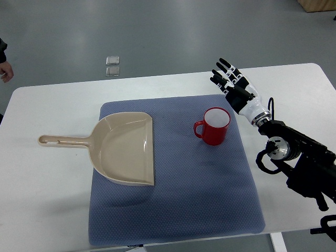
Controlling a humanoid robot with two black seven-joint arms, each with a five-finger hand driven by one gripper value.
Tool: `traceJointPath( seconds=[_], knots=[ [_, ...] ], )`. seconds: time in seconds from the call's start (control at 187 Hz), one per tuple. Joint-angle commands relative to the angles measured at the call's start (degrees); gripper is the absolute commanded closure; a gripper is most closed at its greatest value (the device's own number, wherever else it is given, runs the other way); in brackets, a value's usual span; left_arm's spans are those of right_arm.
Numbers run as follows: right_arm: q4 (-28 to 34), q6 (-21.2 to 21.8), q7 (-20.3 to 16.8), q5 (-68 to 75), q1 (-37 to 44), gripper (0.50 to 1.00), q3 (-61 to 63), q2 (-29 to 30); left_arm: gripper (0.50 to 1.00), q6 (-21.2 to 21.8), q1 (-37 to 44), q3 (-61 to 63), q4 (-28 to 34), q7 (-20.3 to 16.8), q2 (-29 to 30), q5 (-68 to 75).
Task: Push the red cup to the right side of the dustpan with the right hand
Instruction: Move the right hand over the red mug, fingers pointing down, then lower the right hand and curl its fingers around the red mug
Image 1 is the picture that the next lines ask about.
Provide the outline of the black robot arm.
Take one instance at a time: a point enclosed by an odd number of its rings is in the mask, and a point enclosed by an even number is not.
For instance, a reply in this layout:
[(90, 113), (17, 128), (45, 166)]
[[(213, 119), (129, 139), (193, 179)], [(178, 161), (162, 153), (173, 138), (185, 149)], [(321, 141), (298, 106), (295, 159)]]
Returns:
[(274, 100), (270, 98), (270, 118), (261, 122), (258, 131), (268, 137), (266, 147), (258, 153), (256, 164), (268, 174), (282, 172), (287, 176), (288, 188), (303, 197), (314, 198), (321, 211), (329, 208), (324, 199), (335, 201), (335, 153), (274, 119)]

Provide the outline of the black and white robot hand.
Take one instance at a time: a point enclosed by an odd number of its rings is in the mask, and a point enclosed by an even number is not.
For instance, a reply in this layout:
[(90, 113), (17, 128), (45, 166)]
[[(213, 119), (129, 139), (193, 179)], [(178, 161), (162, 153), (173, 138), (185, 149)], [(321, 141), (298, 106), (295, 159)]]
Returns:
[(219, 87), (237, 114), (244, 116), (254, 127), (271, 120), (271, 113), (263, 106), (260, 94), (239, 69), (223, 58), (219, 59), (216, 66), (222, 72), (213, 69), (210, 81)]

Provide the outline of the bystander hand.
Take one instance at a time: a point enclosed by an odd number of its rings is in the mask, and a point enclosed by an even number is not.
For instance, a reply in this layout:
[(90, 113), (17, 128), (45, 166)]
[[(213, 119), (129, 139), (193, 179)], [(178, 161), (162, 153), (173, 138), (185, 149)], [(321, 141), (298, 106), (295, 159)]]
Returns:
[(0, 63), (0, 69), (1, 80), (3, 81), (3, 83), (9, 82), (14, 76), (14, 72), (10, 63), (8, 61)]

